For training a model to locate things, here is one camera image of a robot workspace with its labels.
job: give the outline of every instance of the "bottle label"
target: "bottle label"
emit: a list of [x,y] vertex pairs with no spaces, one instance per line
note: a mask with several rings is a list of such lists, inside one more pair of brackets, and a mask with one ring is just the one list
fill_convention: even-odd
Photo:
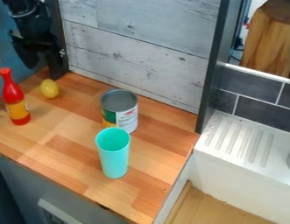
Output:
[[25,100],[22,100],[15,104],[6,104],[6,108],[10,114],[10,118],[13,120],[23,119],[29,115],[29,110],[27,108]]

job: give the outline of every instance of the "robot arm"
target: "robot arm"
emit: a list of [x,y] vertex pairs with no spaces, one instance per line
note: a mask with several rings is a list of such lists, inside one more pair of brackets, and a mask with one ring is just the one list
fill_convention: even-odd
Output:
[[28,68],[39,62],[38,53],[45,55],[51,77],[58,79],[62,74],[62,57],[58,39],[52,35],[52,16],[46,3],[40,0],[3,0],[9,7],[17,29],[10,31],[12,44]]

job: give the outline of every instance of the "tin can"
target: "tin can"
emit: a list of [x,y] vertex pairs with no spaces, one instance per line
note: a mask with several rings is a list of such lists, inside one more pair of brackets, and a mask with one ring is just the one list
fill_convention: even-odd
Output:
[[100,99],[103,126],[118,127],[131,133],[138,126],[138,98],[124,89],[111,89]]

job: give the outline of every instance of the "dark gray tile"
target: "dark gray tile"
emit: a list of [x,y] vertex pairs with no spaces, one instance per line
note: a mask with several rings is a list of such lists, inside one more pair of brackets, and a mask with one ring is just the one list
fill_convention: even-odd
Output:
[[290,84],[285,84],[278,104],[290,108]]
[[282,83],[276,80],[225,68],[221,89],[266,102],[276,102]]
[[290,132],[290,109],[239,96],[235,115]]
[[228,114],[232,114],[236,99],[237,96],[235,94],[219,90],[218,96],[216,98],[216,109]]

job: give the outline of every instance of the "can label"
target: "can label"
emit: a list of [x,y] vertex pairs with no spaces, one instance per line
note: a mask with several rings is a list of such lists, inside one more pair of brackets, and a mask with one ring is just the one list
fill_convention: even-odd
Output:
[[110,112],[102,108],[103,126],[118,127],[131,133],[138,126],[138,105],[122,112]]

